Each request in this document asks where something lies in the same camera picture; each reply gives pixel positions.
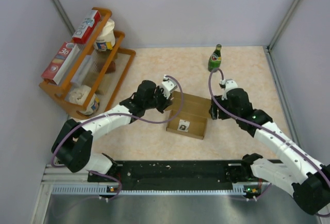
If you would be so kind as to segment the small clear plastic bag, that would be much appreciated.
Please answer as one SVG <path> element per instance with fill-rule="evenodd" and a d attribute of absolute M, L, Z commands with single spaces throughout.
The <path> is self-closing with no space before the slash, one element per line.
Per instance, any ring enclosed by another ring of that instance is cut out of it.
<path fill-rule="evenodd" d="M 179 121 L 177 130 L 182 132 L 188 132 L 189 126 L 190 126 L 190 122 L 181 120 Z"/>

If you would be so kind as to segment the brown cardboard box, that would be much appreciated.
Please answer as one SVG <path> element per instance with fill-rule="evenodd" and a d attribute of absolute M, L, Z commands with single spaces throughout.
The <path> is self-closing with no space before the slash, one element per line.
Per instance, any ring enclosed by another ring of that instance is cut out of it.
<path fill-rule="evenodd" d="M 167 123 L 166 131 L 202 140 L 206 134 L 208 120 L 211 119 L 210 106 L 210 99 L 173 92 L 172 105 L 167 107 L 171 121 Z M 190 122 L 188 132 L 177 130 L 181 120 Z"/>

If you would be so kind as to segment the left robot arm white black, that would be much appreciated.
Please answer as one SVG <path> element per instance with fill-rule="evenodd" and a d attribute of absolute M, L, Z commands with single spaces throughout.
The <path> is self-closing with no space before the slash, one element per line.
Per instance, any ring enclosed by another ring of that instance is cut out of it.
<path fill-rule="evenodd" d="M 177 84 L 166 78 L 160 85 L 142 81 L 137 90 L 112 109 L 84 122 L 66 121 L 57 136 L 51 152 L 69 171 L 95 171 L 106 181 L 117 175 L 115 161 L 104 153 L 93 153 L 92 143 L 112 130 L 133 123 L 149 109 L 160 113 L 171 105 Z"/>

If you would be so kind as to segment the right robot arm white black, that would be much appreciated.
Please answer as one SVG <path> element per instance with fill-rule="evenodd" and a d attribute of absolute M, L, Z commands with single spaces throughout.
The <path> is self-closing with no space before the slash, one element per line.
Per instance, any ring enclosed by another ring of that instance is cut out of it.
<path fill-rule="evenodd" d="M 329 205 L 329 166 L 309 156 L 265 111 L 254 109 L 247 92 L 233 81 L 220 87 L 222 95 L 211 95 L 211 118 L 234 119 L 240 129 L 270 148 L 284 164 L 277 166 L 256 153 L 246 155 L 240 168 L 242 177 L 266 180 L 290 195 L 305 213 L 329 217 L 320 213 Z"/>

